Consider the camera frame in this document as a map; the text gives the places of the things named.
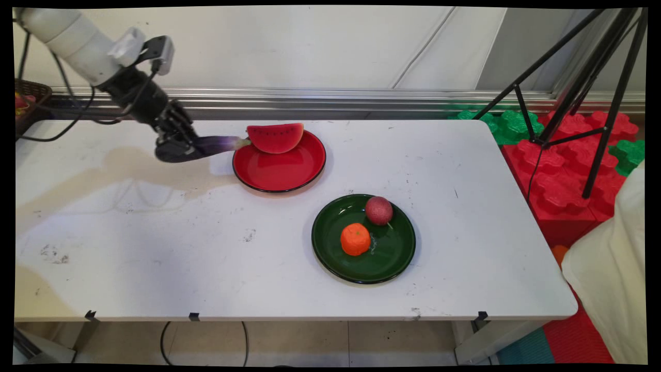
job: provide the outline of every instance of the teal mat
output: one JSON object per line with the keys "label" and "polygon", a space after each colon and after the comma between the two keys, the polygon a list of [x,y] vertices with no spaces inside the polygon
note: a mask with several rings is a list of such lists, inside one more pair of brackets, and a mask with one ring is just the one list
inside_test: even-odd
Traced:
{"label": "teal mat", "polygon": [[544,328],[540,327],[507,348],[500,350],[498,352],[498,362],[500,364],[555,363],[544,334]]}

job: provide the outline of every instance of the white wall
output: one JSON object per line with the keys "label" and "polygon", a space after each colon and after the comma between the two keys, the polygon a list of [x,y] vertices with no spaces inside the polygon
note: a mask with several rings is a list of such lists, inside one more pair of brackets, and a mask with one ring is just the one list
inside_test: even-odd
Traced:
{"label": "white wall", "polygon": [[[163,87],[388,89],[450,7],[276,5],[87,9],[111,39],[137,26],[175,43]],[[400,82],[401,89],[472,90],[504,8],[460,7]],[[14,25],[15,71],[24,34]],[[67,69],[72,84],[85,81]],[[26,79],[62,86],[37,40]]]}
{"label": "white wall", "polygon": [[475,89],[506,9],[458,7],[397,88]]}

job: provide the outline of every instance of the floor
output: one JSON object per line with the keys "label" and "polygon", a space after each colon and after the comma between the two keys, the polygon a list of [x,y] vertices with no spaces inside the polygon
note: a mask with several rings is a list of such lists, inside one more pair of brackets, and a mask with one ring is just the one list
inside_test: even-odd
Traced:
{"label": "floor", "polygon": [[[456,365],[449,322],[246,322],[248,367]],[[165,364],[165,322],[101,322],[76,363]],[[175,365],[241,366],[240,322],[172,323],[163,339]]]}

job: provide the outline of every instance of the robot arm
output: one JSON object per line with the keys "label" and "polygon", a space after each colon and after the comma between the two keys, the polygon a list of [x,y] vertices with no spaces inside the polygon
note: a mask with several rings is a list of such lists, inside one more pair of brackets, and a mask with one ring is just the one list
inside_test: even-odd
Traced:
{"label": "robot arm", "polygon": [[[105,36],[75,9],[15,8],[19,24],[64,59],[93,87],[108,93],[117,105],[158,134],[155,155],[164,162],[187,162],[222,151],[220,137],[199,137],[177,100],[152,81],[169,72],[174,47],[168,36],[145,41],[131,27],[117,42]],[[152,74],[136,68],[151,61]]]}

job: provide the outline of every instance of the plate rim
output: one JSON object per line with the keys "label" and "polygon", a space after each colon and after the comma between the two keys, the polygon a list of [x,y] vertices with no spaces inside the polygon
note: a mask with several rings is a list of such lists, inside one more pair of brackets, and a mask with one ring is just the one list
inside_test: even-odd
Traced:
{"label": "plate rim", "polygon": [[312,223],[312,229],[311,229],[311,233],[310,233],[310,240],[311,240],[311,242],[312,242],[312,250],[315,252],[315,257],[317,258],[317,260],[318,260],[318,261],[319,261],[324,267],[326,267],[326,269],[327,269],[328,271],[330,271],[333,275],[337,276],[338,278],[340,278],[340,279],[342,279],[342,280],[348,281],[348,282],[350,282],[350,283],[365,284],[365,285],[369,285],[369,284],[378,284],[378,283],[383,283],[383,282],[386,282],[386,281],[390,281],[390,280],[392,280],[392,279],[398,277],[401,273],[404,272],[404,270],[407,269],[408,265],[409,265],[409,264],[411,263],[411,261],[413,260],[413,256],[415,256],[415,250],[416,250],[416,245],[417,245],[417,239],[416,239],[416,236],[415,236],[415,229],[413,228],[413,223],[411,222],[411,220],[410,220],[410,218],[407,216],[407,214],[404,213],[404,211],[402,210],[402,208],[399,208],[395,203],[393,203],[393,202],[391,202],[391,201],[389,201],[389,202],[390,202],[395,208],[399,209],[399,210],[402,212],[402,215],[406,218],[406,220],[407,220],[408,224],[410,225],[411,230],[412,230],[412,232],[413,232],[413,249],[411,250],[411,255],[410,255],[410,257],[408,258],[407,264],[404,265],[404,268],[402,268],[401,270],[395,272],[394,274],[392,274],[392,275],[390,275],[390,276],[388,276],[387,278],[384,278],[384,279],[378,279],[378,280],[374,280],[374,281],[359,281],[359,280],[349,279],[349,278],[347,278],[347,277],[341,275],[340,273],[337,273],[335,270],[333,270],[331,267],[329,267],[328,264],[327,264],[327,263],[326,263],[321,257],[319,257],[319,253],[317,253],[317,246],[315,245],[315,228],[317,227],[317,222],[319,221],[319,216],[321,216],[321,213],[322,213],[326,208],[328,208],[329,205],[331,205],[331,204],[333,204],[333,203],[335,203],[335,202],[337,202],[337,201],[339,201],[339,200],[341,200],[341,199],[348,198],[348,197],[355,197],[355,196],[374,197],[375,195],[370,195],[370,194],[347,194],[347,195],[343,195],[343,196],[341,196],[341,197],[339,197],[339,198],[333,199],[332,201],[328,202],[328,203],[327,203],[327,204],[326,204],[326,205],[325,205],[325,206],[324,206],[324,207],[323,207],[323,208],[317,213],[317,216],[315,217],[315,221]]}
{"label": "plate rim", "polygon": [[328,156],[327,156],[327,154],[326,154],[326,146],[324,146],[324,143],[321,142],[321,140],[319,139],[319,137],[317,137],[316,135],[314,135],[314,134],[313,134],[312,132],[310,132],[309,130],[303,129],[303,131],[304,131],[304,132],[307,132],[307,133],[310,134],[312,137],[316,138],[317,141],[319,141],[319,144],[321,145],[321,149],[324,151],[324,162],[323,162],[323,164],[321,164],[321,168],[319,168],[319,171],[317,172],[317,174],[315,174],[315,175],[314,175],[309,181],[307,181],[307,182],[305,182],[305,183],[302,183],[301,185],[299,185],[299,186],[297,186],[297,187],[294,187],[294,188],[291,188],[291,189],[286,189],[286,190],[266,190],[266,189],[260,189],[259,187],[252,186],[252,185],[250,185],[249,183],[247,183],[246,181],[244,181],[244,180],[239,176],[239,174],[237,173],[237,168],[236,168],[236,166],[235,166],[235,164],[234,164],[234,159],[237,157],[237,152],[236,152],[236,151],[234,151],[234,154],[232,155],[232,170],[234,171],[234,175],[237,177],[237,179],[239,179],[239,181],[241,181],[242,184],[246,185],[247,187],[250,187],[250,188],[253,189],[253,190],[262,191],[263,193],[287,193],[287,192],[289,192],[289,191],[298,190],[298,189],[300,189],[301,187],[310,184],[310,182],[314,181],[314,180],[315,180],[315,179],[321,174],[321,172],[324,170],[324,168],[326,168],[326,160],[327,160]]}

